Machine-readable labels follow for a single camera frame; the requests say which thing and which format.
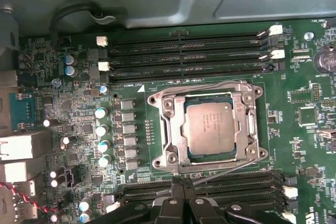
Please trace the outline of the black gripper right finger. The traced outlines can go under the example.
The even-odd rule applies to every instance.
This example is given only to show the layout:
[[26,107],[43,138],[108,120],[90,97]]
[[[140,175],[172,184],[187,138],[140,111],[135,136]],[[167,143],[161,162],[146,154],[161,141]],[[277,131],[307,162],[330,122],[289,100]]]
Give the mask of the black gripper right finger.
[[184,179],[184,198],[194,223],[296,223],[292,214],[275,214],[233,202],[220,209],[211,198],[199,198],[191,179]]

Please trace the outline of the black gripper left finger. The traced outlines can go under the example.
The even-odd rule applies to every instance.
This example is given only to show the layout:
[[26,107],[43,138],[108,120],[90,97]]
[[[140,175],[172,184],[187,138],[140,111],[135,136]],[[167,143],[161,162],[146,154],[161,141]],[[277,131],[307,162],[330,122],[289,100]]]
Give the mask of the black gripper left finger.
[[174,177],[171,195],[155,199],[152,207],[142,202],[129,203],[89,223],[182,223],[183,211],[183,181],[180,177]]

